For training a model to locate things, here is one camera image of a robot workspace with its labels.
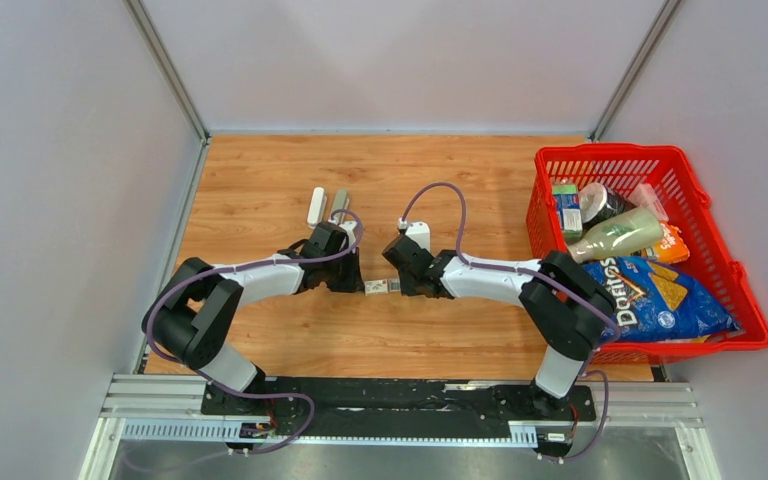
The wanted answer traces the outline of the white stapler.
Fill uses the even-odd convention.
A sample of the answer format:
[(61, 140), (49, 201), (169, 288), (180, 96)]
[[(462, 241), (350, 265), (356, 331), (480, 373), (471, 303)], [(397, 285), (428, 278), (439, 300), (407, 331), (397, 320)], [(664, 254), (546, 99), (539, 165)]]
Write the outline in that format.
[(323, 187), (314, 187), (311, 194), (309, 208), (306, 215), (306, 224), (314, 229), (322, 221), (327, 204), (327, 194)]

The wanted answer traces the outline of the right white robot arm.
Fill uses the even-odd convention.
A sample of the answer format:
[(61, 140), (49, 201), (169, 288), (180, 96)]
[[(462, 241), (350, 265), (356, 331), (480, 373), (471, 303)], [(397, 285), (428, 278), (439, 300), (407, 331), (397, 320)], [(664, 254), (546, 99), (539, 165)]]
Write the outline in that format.
[(527, 312), (547, 343), (530, 392), (532, 408), (543, 418), (556, 418), (569, 407), (569, 391), (603, 344), (603, 333), (619, 336), (613, 296), (567, 253), (553, 250), (518, 262), (456, 250), (433, 255), (401, 234), (382, 255), (397, 270), (404, 296), (480, 298)]

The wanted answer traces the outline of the small staple box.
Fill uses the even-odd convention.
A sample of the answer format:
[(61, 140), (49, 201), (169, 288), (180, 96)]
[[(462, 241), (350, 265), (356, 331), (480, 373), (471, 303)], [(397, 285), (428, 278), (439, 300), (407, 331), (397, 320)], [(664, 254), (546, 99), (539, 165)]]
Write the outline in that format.
[(389, 293), (389, 283), (386, 279), (364, 282), (364, 292), (367, 296)]

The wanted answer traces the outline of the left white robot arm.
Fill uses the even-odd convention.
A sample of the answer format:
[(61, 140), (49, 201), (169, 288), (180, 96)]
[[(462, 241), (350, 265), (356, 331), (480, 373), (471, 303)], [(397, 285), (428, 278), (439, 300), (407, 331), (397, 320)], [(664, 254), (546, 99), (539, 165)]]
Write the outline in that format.
[(333, 292), (362, 290), (357, 251), (362, 232), (357, 221), (323, 221), (308, 239), (262, 260), (239, 265), (185, 260), (142, 320), (149, 346), (222, 385), (239, 413), (256, 413), (266, 399), (263, 372), (227, 340), (237, 311), (321, 284)]

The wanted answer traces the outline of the grey green stapler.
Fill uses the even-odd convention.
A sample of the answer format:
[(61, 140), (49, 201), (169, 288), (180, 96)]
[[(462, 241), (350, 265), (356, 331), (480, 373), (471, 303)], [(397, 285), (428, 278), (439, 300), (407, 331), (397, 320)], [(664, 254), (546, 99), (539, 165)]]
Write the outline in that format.
[(338, 189), (331, 204), (329, 217), (341, 215), (343, 210), (348, 208), (350, 203), (349, 193), (346, 189)]

